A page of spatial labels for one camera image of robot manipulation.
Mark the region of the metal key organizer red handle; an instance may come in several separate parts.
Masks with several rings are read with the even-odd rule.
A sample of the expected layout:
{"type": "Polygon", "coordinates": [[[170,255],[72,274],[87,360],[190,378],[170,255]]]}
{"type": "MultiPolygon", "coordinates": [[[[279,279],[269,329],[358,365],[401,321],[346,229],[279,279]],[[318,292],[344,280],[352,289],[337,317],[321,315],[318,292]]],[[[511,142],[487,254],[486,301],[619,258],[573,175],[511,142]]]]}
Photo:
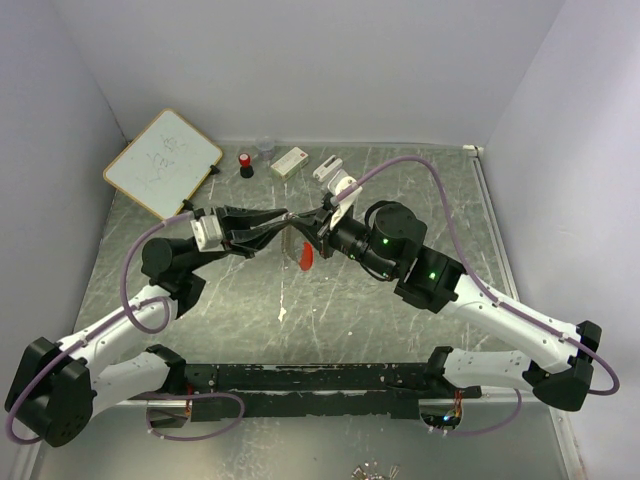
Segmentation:
{"type": "MultiPolygon", "coordinates": [[[[287,213],[283,219],[290,221],[294,213],[287,213]]],[[[281,251],[295,263],[301,271],[308,272],[314,264],[314,248],[290,224],[282,230],[281,251]]]]}

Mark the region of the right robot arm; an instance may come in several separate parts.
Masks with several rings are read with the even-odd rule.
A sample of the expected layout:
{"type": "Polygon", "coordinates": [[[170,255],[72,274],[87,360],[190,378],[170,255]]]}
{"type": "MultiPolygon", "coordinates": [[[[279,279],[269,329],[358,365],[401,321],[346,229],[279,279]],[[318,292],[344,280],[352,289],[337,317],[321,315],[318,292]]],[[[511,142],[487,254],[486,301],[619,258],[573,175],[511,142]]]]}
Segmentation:
{"type": "Polygon", "coordinates": [[[318,208],[293,214],[290,222],[323,257],[340,252],[377,280],[394,283],[405,303],[463,319],[510,345],[506,352],[436,348],[430,357],[434,367],[424,374],[431,395],[493,386],[528,391],[559,410],[581,409],[602,334],[597,324],[553,319],[474,282],[459,261],[425,246],[426,224],[398,202],[374,204],[363,222],[333,216],[318,208]]]}

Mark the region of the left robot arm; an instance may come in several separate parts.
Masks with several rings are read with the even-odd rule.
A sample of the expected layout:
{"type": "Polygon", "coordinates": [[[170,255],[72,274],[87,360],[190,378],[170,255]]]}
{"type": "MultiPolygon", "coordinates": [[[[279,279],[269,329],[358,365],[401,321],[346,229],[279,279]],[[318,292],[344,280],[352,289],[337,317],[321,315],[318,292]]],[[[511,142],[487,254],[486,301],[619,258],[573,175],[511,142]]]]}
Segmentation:
{"type": "Polygon", "coordinates": [[[58,341],[40,337],[26,347],[5,401],[6,436],[20,446],[59,447],[123,400],[181,395],[181,356],[162,346],[125,362],[120,356],[197,305],[206,282],[196,270],[230,255],[254,257],[287,224],[285,209],[223,206],[185,211],[143,233],[121,267],[117,309],[58,341]]]}

